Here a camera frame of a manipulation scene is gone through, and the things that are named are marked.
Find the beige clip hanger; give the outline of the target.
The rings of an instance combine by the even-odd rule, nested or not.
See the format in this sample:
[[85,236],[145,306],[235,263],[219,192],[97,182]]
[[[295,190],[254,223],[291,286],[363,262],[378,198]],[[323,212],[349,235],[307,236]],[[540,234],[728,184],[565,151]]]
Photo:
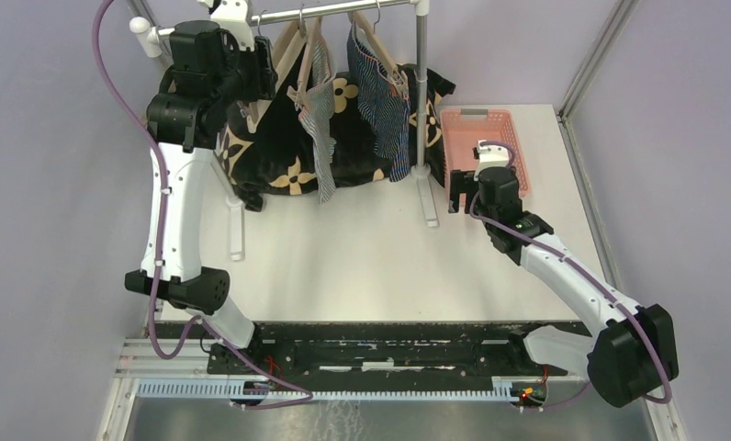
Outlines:
[[246,121],[250,133],[256,133],[266,111],[270,108],[276,98],[286,95],[282,90],[282,84],[287,79],[300,53],[305,47],[304,32],[299,19],[289,22],[280,34],[272,47],[272,62],[274,64],[277,80],[275,96],[269,100],[258,100],[252,103],[239,102],[238,106],[241,115]]

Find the black underwear cream waistband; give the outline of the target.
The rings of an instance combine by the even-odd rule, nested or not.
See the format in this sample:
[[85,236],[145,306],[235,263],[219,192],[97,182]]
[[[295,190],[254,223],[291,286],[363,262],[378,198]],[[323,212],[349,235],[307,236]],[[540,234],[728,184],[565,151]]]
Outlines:
[[254,133],[248,131],[239,109],[229,112],[222,164],[250,211],[262,211],[267,195],[301,196],[319,188],[311,137],[287,95],[297,83],[301,61],[298,56]]

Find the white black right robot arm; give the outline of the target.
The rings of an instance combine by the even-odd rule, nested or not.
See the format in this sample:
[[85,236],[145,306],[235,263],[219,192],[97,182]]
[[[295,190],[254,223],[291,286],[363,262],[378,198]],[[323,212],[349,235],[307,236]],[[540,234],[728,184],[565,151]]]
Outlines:
[[537,325],[508,347],[510,368],[524,375],[541,365],[562,368],[616,408],[638,399],[670,403],[679,360],[669,312],[643,306],[595,276],[545,220],[523,208],[513,169],[486,168],[468,186],[469,214],[483,223],[492,246],[549,287],[588,331]]

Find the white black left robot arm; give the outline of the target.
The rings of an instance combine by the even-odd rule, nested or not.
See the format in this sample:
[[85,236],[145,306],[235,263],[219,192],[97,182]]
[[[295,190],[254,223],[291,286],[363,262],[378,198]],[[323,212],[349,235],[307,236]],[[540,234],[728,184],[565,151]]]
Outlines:
[[153,141],[150,237],[140,268],[126,274],[124,285],[199,317],[232,345],[231,363],[251,374],[263,366],[265,350],[229,297],[229,273],[202,265],[199,234],[205,173],[229,107],[276,95],[271,43],[258,36],[249,49],[245,38],[209,20],[179,23],[168,39],[173,63],[146,111]]

